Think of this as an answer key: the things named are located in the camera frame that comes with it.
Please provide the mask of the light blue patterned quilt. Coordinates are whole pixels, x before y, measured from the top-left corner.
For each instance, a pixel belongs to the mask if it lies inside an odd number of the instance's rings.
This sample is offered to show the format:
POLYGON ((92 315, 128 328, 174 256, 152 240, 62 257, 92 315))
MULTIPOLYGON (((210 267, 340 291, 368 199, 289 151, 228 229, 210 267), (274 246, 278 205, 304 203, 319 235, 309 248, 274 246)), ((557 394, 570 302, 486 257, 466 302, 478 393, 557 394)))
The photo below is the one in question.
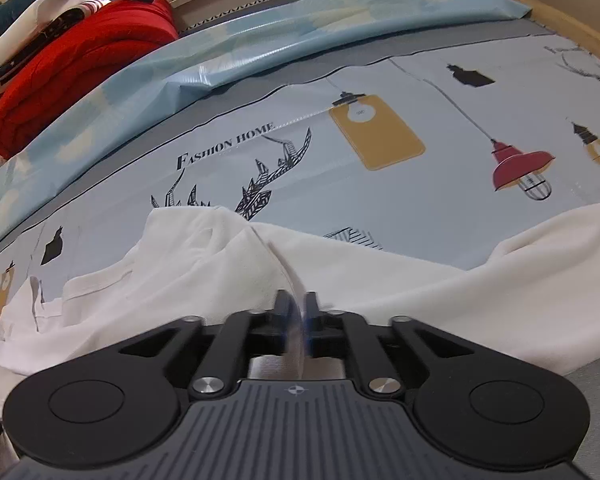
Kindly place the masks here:
POLYGON ((80 174, 211 91, 394 32, 518 20, 517 0, 297 0, 197 30, 112 75, 0 169, 0 240, 80 174))

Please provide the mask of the white t-shirt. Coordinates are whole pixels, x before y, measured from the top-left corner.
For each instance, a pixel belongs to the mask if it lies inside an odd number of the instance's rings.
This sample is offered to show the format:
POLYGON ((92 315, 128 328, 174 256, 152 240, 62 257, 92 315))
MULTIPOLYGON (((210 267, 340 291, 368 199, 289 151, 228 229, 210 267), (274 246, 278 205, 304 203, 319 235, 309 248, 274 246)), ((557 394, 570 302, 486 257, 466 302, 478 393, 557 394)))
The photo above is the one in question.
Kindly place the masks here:
POLYGON ((31 270, 0 316, 6 396, 44 368, 193 314, 264 308, 277 289, 385 323, 398 314, 571 377, 592 403, 578 464, 600 479, 600 204, 503 240, 470 270, 249 222, 156 209, 55 269, 31 270))

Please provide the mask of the wooden bed frame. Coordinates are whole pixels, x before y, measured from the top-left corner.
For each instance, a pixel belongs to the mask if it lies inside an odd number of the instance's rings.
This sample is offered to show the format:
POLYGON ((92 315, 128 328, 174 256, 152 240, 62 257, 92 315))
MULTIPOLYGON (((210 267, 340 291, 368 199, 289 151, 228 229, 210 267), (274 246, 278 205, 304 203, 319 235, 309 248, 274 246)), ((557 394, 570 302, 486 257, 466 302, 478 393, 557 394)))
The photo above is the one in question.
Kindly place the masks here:
POLYGON ((600 59, 600 32, 570 14, 540 0, 515 0, 530 6, 529 18, 536 24, 576 42, 600 59))

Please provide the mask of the printed grey bed sheet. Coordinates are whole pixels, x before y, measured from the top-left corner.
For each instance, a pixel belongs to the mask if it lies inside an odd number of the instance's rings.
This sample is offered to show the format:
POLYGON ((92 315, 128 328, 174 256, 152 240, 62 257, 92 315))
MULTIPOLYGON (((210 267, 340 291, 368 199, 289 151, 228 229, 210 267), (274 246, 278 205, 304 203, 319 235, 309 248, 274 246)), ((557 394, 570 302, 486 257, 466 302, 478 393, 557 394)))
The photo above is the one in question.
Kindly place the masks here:
MULTIPOLYGON (((0 240, 0 316, 31 270, 137 230, 156 209, 221 207, 470 270, 503 240, 600 204, 600 59, 530 12, 357 41, 211 91, 0 240)), ((164 440, 109 466, 50 466, 17 454, 2 411, 0 479, 597 479, 577 461, 593 407, 571 377, 549 370, 590 409, 573 460, 464 463, 399 404, 362 396, 343 362, 312 358, 306 295, 280 290, 296 303, 285 352, 252 359, 232 394, 192 404, 164 440)))

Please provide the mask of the red folded quilt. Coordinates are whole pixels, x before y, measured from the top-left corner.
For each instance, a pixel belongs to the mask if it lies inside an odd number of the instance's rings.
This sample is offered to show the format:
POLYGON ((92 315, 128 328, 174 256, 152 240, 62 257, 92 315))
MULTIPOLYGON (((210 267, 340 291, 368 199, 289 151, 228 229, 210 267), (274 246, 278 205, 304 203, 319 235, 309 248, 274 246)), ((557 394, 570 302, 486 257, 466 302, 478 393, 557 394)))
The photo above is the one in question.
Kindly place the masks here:
POLYGON ((10 159, 107 78, 178 39, 168 0, 114 0, 23 67, 0 97, 0 156, 10 159))

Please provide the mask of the white folded bedding pile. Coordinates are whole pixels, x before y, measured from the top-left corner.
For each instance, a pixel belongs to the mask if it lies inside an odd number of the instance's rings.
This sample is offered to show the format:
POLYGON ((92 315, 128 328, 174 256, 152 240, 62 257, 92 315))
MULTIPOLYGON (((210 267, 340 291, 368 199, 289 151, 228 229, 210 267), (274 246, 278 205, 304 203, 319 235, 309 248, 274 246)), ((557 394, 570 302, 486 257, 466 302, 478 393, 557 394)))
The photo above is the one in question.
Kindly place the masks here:
POLYGON ((35 0, 0 36, 0 94, 23 66, 110 0, 35 0))

